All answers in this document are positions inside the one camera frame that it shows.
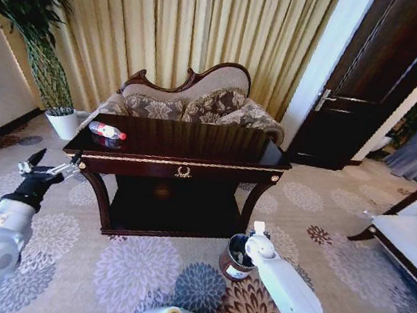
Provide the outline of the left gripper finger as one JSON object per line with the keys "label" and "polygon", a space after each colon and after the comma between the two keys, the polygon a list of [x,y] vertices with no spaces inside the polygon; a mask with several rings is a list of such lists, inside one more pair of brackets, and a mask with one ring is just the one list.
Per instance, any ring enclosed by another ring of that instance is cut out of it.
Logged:
{"label": "left gripper finger", "polygon": [[52,168],[50,173],[52,176],[58,176],[61,174],[63,178],[69,178],[80,171],[80,164],[82,163],[81,159],[82,152],[80,151],[72,156],[69,162]]}
{"label": "left gripper finger", "polygon": [[17,167],[19,173],[27,176],[37,175],[38,177],[42,177],[42,174],[45,172],[45,170],[43,170],[42,167],[38,167],[38,164],[45,156],[46,152],[47,149],[43,148],[31,155],[28,160],[18,163]]}

